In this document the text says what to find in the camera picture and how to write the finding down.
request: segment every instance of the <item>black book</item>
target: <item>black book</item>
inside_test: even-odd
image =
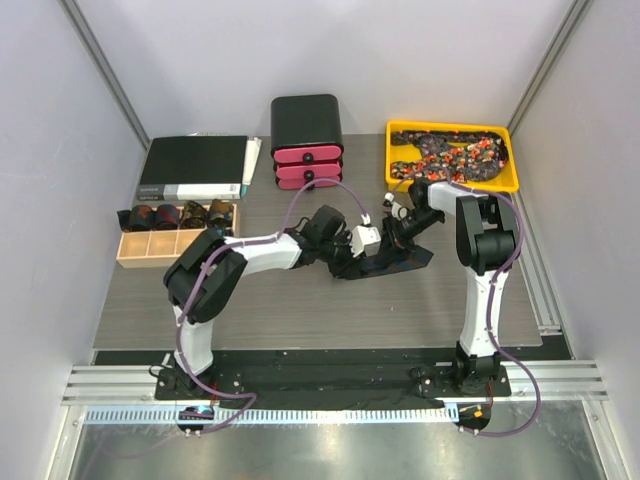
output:
[[[247,136],[154,138],[138,200],[240,198]]]

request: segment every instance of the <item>reflective floor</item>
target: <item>reflective floor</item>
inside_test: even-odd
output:
[[[496,405],[490,430],[517,427],[532,408]],[[437,423],[255,426],[203,438],[175,436],[144,454],[176,431],[169,425],[85,426],[70,478],[606,479],[580,402],[545,403],[534,425],[505,439],[473,438]]]

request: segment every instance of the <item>wall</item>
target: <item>wall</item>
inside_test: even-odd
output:
[[[269,133],[279,95],[335,94],[343,131],[506,125],[570,0],[79,0],[150,136]]]
[[[571,344],[597,360],[635,462],[639,22],[636,0],[593,2],[514,138]]]
[[[56,2],[0,8],[0,465],[42,478],[142,152]]]

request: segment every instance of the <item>gray floor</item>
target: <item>gray floor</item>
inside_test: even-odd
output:
[[[513,429],[533,405],[498,404],[490,429]],[[545,402],[535,424],[507,439],[474,438],[449,423],[238,427],[176,437],[176,427],[88,426],[74,480],[605,480],[580,402]],[[101,445],[133,460],[111,459]]]
[[[238,201],[240,234],[265,235],[282,223],[294,192],[276,187],[266,139],[247,196]],[[344,179],[381,217],[384,137],[345,137]],[[359,210],[338,188],[305,194],[294,218],[322,204],[347,216]],[[419,243],[435,253],[423,270],[368,280],[334,280],[323,264],[244,278],[216,319],[215,348],[360,348],[453,346],[462,331],[466,280],[455,253],[455,225],[435,225]],[[165,269],[116,265],[95,340],[98,349],[173,347],[175,321],[162,285]],[[540,336],[519,266],[505,287],[500,316],[504,345],[540,345]]]

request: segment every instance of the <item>wooden box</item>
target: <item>wooden box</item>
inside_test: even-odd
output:
[[[237,237],[238,206],[232,207],[231,229]],[[203,228],[193,228],[123,233],[116,260],[124,268],[169,267],[203,231]]]

